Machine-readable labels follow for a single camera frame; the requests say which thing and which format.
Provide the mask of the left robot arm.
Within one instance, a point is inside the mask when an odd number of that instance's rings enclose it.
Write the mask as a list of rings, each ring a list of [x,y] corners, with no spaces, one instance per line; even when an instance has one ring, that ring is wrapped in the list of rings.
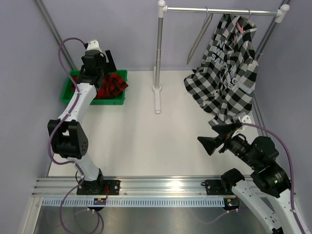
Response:
[[[78,181],[77,193],[80,195],[107,195],[109,186],[103,174],[88,155],[88,138],[81,126],[81,121],[98,94],[104,77],[115,72],[116,66],[110,50],[88,49],[81,58],[83,65],[77,80],[73,81],[75,92],[58,119],[48,122],[48,154],[60,155],[65,159],[57,165],[73,164],[81,178]]]

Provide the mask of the metal clothes hanger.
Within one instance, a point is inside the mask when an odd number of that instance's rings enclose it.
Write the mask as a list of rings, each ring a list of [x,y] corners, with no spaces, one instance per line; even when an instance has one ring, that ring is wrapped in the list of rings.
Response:
[[[196,52],[203,36],[205,35],[208,27],[210,26],[211,22],[212,22],[212,19],[213,19],[213,16],[214,16],[214,13],[209,13],[208,14],[208,10],[206,9],[206,18],[203,22],[203,25],[195,39],[195,41],[193,42],[190,50],[189,50],[189,53],[188,53],[188,56],[187,56],[187,60],[186,60],[186,64],[189,65],[189,63],[191,62],[193,56],[194,56],[194,53]]]

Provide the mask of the red black plaid shirt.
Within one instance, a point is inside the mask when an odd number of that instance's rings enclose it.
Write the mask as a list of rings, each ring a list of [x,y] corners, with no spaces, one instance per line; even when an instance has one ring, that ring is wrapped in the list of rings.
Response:
[[[72,80],[76,85],[83,83],[94,85],[96,94],[92,100],[116,98],[128,87],[126,81],[118,74],[103,76],[80,74],[79,76],[72,76]]]

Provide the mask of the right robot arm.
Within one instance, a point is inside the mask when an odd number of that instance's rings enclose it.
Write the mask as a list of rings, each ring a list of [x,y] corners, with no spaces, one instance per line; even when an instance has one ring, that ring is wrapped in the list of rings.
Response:
[[[271,137],[258,136],[249,143],[242,131],[254,127],[269,133],[277,139],[285,150],[290,172],[276,162],[279,155]],[[272,131],[252,124],[250,118],[237,120],[231,124],[216,125],[212,129],[216,137],[199,136],[207,154],[212,156],[216,149],[220,153],[230,151],[252,169],[254,185],[266,196],[267,205],[251,188],[244,175],[236,168],[221,175],[220,187],[227,194],[233,193],[240,198],[255,215],[268,234],[308,234],[310,230],[304,222],[294,199],[294,175],[290,152]]]

